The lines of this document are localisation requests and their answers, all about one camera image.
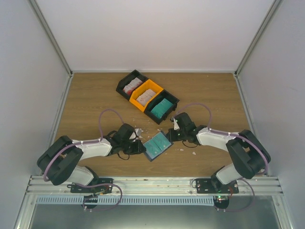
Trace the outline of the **teal credit card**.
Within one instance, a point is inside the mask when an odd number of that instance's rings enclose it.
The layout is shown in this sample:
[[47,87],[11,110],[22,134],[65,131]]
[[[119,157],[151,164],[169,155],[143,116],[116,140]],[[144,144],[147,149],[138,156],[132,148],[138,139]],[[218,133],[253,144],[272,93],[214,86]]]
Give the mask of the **teal credit card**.
[[146,147],[146,152],[144,153],[148,160],[153,161],[160,154],[162,154],[162,150],[155,144],[155,142],[147,141],[143,144]]
[[172,143],[167,139],[163,132],[159,132],[153,137],[153,141],[160,148],[160,150],[166,150],[171,147]]

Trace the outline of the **blue card holder wallet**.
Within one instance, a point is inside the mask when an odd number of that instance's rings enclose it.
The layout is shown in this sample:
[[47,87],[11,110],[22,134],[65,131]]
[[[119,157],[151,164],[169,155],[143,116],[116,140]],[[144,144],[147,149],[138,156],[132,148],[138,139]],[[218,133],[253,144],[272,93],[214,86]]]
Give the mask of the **blue card holder wallet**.
[[163,131],[160,131],[143,144],[143,146],[146,148],[144,154],[147,159],[152,162],[166,150],[168,150],[172,145],[173,142],[167,138]]

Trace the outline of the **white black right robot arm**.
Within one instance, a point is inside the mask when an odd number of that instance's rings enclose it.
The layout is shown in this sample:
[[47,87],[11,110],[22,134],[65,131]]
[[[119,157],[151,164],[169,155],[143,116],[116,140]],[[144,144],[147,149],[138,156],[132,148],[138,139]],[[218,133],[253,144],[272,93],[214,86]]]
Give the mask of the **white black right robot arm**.
[[211,175],[211,188],[222,193],[238,179],[251,179],[267,172],[271,157],[250,130],[225,132],[205,125],[196,126],[187,113],[173,118],[174,126],[166,134],[171,142],[189,142],[197,146],[211,146],[227,152],[232,163]]

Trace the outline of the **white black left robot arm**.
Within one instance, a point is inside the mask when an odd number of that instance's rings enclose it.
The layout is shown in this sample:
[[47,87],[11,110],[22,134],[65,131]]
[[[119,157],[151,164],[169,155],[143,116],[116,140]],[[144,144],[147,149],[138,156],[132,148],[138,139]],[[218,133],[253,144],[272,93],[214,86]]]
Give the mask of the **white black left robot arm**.
[[137,155],[146,148],[141,142],[142,129],[123,124],[117,131],[98,139],[78,141],[61,136],[37,160],[37,166],[43,172],[43,180],[57,186],[71,182],[82,186],[92,193],[98,188],[98,176],[88,166],[78,166],[82,160],[93,157],[119,155]]

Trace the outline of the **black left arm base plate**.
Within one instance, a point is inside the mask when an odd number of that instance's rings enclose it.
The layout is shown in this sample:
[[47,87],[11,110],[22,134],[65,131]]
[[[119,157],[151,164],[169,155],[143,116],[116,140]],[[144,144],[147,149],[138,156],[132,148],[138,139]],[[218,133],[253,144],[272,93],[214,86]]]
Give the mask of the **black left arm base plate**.
[[98,178],[92,181],[86,187],[81,187],[74,183],[67,185],[71,193],[89,193],[89,194],[108,194],[112,192],[113,178]]

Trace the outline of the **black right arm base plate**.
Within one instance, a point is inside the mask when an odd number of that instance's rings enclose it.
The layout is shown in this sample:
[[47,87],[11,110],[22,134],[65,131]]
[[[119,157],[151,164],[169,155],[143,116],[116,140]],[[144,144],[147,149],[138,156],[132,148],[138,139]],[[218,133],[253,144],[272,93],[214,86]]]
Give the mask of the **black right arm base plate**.
[[191,186],[196,188],[197,194],[238,194],[239,187],[237,181],[232,181],[227,185],[215,188],[210,178],[196,178],[191,182]]

